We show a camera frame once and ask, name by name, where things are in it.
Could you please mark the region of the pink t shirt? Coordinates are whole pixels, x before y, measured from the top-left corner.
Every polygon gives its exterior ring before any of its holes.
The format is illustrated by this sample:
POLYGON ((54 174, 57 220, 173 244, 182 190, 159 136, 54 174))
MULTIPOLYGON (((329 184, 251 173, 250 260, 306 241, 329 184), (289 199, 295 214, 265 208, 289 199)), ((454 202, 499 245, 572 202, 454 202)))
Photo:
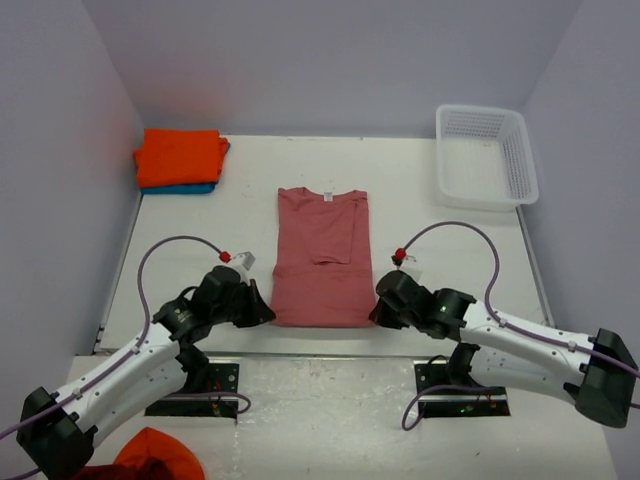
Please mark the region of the pink t shirt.
POLYGON ((319 194, 280 188, 274 324, 292 328, 369 328, 376 304, 365 191, 319 194))

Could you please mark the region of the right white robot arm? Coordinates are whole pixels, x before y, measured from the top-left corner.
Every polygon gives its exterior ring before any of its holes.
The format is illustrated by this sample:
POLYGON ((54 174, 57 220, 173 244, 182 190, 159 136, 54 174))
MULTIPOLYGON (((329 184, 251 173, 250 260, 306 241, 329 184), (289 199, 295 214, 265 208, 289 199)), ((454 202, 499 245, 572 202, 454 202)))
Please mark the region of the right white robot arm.
POLYGON ((601 329, 589 336, 532 324, 454 289, 431 292, 401 270, 386 274, 376 293, 370 314, 376 325, 412 327, 455 342, 444 390, 525 390, 569 403, 600 425, 626 426, 639 370, 618 334, 601 329))

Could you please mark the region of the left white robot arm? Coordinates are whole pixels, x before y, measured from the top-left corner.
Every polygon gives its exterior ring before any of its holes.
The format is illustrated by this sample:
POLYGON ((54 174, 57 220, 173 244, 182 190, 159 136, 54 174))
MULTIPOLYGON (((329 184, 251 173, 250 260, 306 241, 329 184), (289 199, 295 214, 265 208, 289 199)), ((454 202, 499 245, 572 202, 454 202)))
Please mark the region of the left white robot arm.
POLYGON ((24 401, 17 443, 49 479, 70 479, 120 425, 161 401, 234 397, 207 381, 208 357, 196 344, 217 325, 251 328, 275 313, 240 268, 217 266, 148 319, 132 341, 53 392, 24 401))

